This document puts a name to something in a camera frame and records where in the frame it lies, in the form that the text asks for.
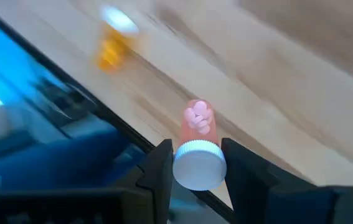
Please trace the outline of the orange medicine bottle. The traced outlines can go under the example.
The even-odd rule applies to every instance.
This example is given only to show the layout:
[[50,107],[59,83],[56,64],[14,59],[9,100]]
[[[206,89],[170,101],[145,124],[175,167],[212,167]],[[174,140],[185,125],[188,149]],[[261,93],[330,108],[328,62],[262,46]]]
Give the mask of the orange medicine bottle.
[[96,53],[98,68],[108,72],[117,69],[127,57],[139,28],[120,9],[106,5],[101,8],[101,36]]

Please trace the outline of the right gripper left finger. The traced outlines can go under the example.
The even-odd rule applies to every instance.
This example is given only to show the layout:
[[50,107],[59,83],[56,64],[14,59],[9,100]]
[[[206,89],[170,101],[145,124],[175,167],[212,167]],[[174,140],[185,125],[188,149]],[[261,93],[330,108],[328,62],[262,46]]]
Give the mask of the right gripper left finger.
[[167,224],[173,180],[172,162],[172,141],[165,139],[138,165],[143,176],[136,185],[152,193],[154,224]]

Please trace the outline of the red medicine bottle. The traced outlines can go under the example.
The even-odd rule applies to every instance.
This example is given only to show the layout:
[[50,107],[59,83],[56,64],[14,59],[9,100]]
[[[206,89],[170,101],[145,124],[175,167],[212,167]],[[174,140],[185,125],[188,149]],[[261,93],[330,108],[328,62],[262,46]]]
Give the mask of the red medicine bottle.
[[211,190],[224,181],[227,165],[208,101],[191,100],[183,110],[172,171],[175,180],[189,190]]

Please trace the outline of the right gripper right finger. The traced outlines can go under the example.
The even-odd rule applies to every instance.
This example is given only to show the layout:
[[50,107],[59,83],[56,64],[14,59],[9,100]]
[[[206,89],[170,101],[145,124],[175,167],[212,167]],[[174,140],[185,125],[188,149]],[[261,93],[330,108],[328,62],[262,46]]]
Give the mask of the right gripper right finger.
[[225,182],[239,224],[265,224],[272,188],[293,191],[314,187],[233,139],[223,138],[221,150],[227,163]]

